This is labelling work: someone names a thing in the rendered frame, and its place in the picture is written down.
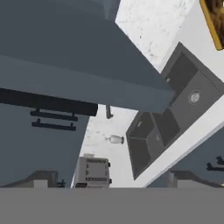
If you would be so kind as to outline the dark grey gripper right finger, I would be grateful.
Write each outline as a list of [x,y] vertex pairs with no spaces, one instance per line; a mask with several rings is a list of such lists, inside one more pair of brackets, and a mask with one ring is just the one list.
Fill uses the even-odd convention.
[[167,186],[170,188],[223,188],[223,185],[199,178],[190,171],[170,171]]

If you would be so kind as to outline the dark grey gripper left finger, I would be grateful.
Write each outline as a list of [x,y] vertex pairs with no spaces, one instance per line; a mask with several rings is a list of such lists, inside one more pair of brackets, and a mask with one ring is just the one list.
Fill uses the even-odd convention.
[[27,178],[1,185],[1,188],[36,188],[36,187],[56,187],[58,182],[57,171],[35,171]]

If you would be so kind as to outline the blue-grey drawer cabinet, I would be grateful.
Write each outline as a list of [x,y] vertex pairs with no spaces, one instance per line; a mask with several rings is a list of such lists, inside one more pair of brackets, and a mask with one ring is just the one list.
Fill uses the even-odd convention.
[[28,108],[0,105],[0,185],[27,178],[35,171],[56,171],[71,185],[88,118],[78,117],[75,131],[32,126]]

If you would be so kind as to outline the blue-grey sink cabinet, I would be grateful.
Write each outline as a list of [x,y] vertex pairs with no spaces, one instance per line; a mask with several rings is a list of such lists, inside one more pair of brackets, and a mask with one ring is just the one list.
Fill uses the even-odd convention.
[[201,179],[221,184],[224,188],[224,171],[207,170],[207,163],[211,163],[214,167],[224,168],[224,164],[217,164],[218,156],[224,160],[224,127],[155,179],[148,188],[168,187],[167,178],[171,171],[189,171]]

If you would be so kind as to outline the blue-grey cabinet door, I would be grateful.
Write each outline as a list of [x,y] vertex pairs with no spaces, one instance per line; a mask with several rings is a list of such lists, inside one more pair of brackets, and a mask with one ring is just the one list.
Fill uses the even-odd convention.
[[121,0],[0,0],[0,89],[162,112],[174,96],[116,24]]

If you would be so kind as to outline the gold-rimmed brown tray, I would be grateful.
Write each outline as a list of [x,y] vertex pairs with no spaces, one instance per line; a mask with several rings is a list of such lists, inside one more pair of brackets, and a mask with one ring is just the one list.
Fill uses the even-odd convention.
[[224,0],[199,0],[217,51],[224,50]]

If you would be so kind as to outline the silver toaster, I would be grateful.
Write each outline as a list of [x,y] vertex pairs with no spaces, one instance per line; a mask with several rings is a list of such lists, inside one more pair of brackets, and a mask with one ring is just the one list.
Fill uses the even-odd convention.
[[73,188],[109,188],[112,179],[109,174],[111,164],[103,157],[79,157],[74,176]]

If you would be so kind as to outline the black long panel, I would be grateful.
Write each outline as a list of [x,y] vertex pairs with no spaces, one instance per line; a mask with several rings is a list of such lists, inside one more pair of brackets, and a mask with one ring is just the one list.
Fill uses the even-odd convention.
[[0,103],[34,109],[46,109],[96,116],[98,105],[91,102],[69,100],[49,95],[26,93],[0,87]]

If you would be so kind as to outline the dark grey sink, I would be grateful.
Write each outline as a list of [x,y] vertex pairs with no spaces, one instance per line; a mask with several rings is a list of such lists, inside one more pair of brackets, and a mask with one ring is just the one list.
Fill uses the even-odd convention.
[[137,113],[126,132],[135,179],[224,95],[224,82],[182,43],[161,75],[174,91],[170,104],[162,113]]

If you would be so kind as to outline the dark tap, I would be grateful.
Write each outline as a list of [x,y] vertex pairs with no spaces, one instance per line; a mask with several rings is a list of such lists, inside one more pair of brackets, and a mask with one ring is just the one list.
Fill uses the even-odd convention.
[[106,105],[106,117],[107,119],[112,118],[114,115],[111,113],[111,108],[109,105]]

